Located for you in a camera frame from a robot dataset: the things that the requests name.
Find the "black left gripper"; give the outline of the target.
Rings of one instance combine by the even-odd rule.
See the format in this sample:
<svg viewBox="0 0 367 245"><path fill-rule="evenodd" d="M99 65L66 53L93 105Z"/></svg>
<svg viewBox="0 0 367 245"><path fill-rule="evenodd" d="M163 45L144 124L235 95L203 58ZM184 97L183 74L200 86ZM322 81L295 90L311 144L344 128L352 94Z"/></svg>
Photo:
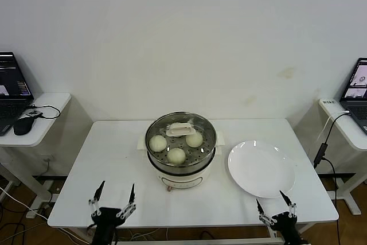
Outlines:
<svg viewBox="0 0 367 245"><path fill-rule="evenodd" d="M135 204L135 184L132 185L128 204L123 209L99 207L99 200L104 188L105 181L94 193L88 204L91 209L92 227L95 226L95 233L92 239L92 245L111 244L116 232L116 227L122 225L125 219L136 210Z"/></svg>

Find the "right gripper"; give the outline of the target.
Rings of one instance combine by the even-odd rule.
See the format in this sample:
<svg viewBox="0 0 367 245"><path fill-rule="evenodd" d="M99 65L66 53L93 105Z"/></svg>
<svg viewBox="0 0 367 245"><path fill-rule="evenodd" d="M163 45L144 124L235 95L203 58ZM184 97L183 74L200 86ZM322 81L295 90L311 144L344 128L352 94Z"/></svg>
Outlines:
<svg viewBox="0 0 367 245"><path fill-rule="evenodd" d="M269 217L265 214L259 200L256 200L257 211L259 213L259 220L265 225L271 225L274 231L279 231L284 239L284 243L291 244L304 244L304 239L297 231L295 225L297 222L296 217L296 203L293 203L291 199L282 191L280 194L288 206L288 211Z"/></svg>

